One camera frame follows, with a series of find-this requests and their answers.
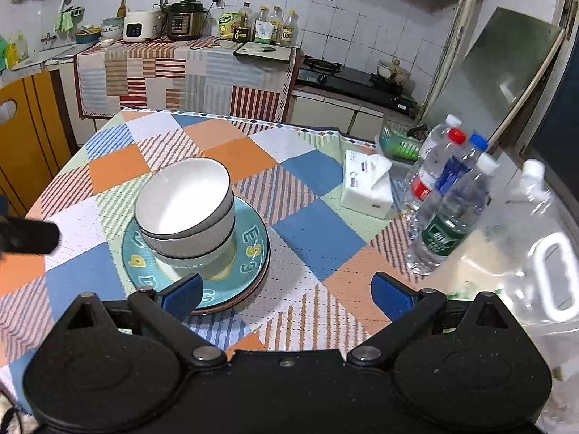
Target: white tissue paper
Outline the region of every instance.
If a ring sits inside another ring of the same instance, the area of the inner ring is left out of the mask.
[[[392,162],[382,155],[346,151],[340,204],[371,217],[386,218],[392,208]]]

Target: tablecloth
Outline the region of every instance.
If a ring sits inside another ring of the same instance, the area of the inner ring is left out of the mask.
[[[336,131],[231,116],[119,112],[28,214],[58,224],[58,249],[45,257],[6,255],[0,264],[0,380],[26,407],[23,371],[71,301],[86,291],[102,300],[134,292],[121,245],[138,191],[160,168],[196,156],[229,169],[235,194],[266,223],[271,262],[259,292],[185,324],[230,354],[235,348],[345,354],[389,323],[370,296],[374,273],[413,286],[398,213],[378,220],[339,205],[346,149],[372,153],[374,145]]]
[[[281,122],[295,66],[233,52],[241,44],[204,36],[94,46],[75,57],[79,117],[111,118],[143,107]]]

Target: cooking pot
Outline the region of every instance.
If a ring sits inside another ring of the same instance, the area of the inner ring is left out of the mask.
[[[393,62],[380,60],[377,68],[378,75],[387,81],[393,81],[396,84],[403,85],[410,80],[410,72],[400,66],[400,60],[394,59]]]
[[[186,41],[201,37],[207,10],[198,0],[181,0],[173,3],[167,20],[167,37],[173,41]]]

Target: wooden spatula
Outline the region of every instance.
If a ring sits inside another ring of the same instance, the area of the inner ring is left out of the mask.
[[[127,15],[127,7],[124,5],[125,0],[121,0],[121,6],[117,9],[117,17],[124,18]]]

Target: plastic basket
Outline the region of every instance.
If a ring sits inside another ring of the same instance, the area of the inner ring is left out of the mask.
[[[402,159],[404,161],[416,161],[422,143],[412,137],[408,137],[406,132],[410,127],[384,119],[380,132],[380,147],[389,158]]]

